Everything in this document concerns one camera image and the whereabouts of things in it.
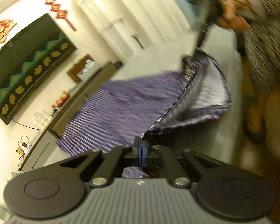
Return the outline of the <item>person's right hand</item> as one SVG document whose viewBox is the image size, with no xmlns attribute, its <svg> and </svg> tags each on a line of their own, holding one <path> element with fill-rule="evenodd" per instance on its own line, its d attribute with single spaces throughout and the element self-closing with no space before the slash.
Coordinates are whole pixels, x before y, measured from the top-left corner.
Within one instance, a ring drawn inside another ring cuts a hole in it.
<svg viewBox="0 0 280 224">
<path fill-rule="evenodd" d="M 234 32 L 245 31 L 249 28 L 248 22 L 236 13 L 238 10 L 250 11 L 251 5 L 248 0 L 220 0 L 223 8 L 221 17 L 218 17 L 216 25 Z"/>
</svg>

